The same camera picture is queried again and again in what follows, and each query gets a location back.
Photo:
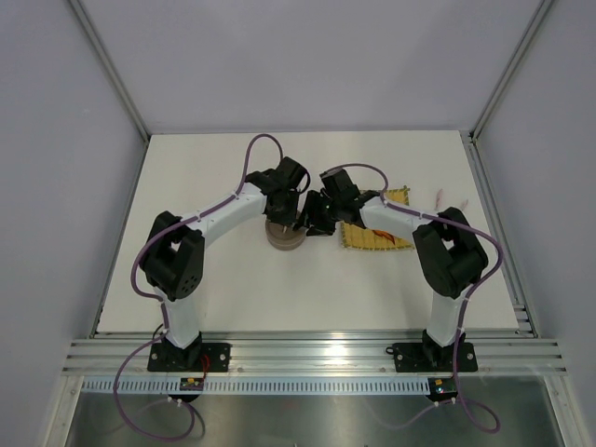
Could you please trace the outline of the round brown lunch box lid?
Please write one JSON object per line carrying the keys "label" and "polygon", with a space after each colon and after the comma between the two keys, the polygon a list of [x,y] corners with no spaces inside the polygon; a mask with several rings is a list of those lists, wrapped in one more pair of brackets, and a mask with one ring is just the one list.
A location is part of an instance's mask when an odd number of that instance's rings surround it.
{"label": "round brown lunch box lid", "polygon": [[265,221],[264,229],[265,229],[265,235],[267,233],[275,234],[276,236],[281,236],[281,235],[290,236],[290,235],[296,235],[297,233],[305,234],[305,232],[303,230],[293,231],[292,226],[286,226],[286,225],[282,225],[279,223],[273,223],[269,220]]}

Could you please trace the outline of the round metal lunch box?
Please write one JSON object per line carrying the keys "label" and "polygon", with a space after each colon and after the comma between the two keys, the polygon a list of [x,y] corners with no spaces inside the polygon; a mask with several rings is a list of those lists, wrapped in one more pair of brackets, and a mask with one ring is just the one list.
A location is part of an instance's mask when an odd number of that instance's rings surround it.
{"label": "round metal lunch box", "polygon": [[270,245],[279,251],[296,250],[305,241],[305,234],[303,233],[290,236],[276,236],[275,234],[267,233],[266,237]]}

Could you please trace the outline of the metal tongs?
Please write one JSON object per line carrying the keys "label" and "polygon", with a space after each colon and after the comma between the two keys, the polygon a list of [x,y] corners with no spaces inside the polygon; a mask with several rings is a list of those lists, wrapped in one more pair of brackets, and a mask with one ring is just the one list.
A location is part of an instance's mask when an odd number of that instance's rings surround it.
{"label": "metal tongs", "polygon": [[434,210],[444,210],[450,207],[455,207],[460,210],[464,210],[469,204],[467,197],[459,197],[452,193],[446,192],[441,188],[435,196]]}

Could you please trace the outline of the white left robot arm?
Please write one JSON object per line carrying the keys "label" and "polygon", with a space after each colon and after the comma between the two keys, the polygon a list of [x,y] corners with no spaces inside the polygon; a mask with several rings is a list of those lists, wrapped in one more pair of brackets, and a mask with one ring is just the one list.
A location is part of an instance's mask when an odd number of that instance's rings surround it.
{"label": "white left robot arm", "polygon": [[154,289],[147,296],[160,302],[163,332],[152,350],[158,361],[189,371],[205,359],[190,295],[203,278],[206,249],[217,238],[260,215],[284,230],[294,227],[301,195],[298,186],[309,179],[304,168],[255,171],[227,198],[206,210],[185,216],[164,211],[156,217],[134,261],[131,283],[136,283],[136,270],[141,269]]}

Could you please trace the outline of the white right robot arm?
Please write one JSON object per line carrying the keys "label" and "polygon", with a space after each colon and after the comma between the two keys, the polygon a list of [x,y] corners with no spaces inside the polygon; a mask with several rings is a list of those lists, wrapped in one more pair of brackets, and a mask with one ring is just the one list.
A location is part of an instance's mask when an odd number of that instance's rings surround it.
{"label": "white right robot arm", "polygon": [[385,232],[414,245],[423,277],[433,290],[422,355],[431,368],[445,368],[464,340],[468,294],[488,265],[488,256],[469,230],[462,211],[449,208],[437,215],[426,215],[385,200],[377,191],[357,190],[334,196],[322,189],[307,193],[294,228],[304,229],[309,237],[331,236],[338,223]]}

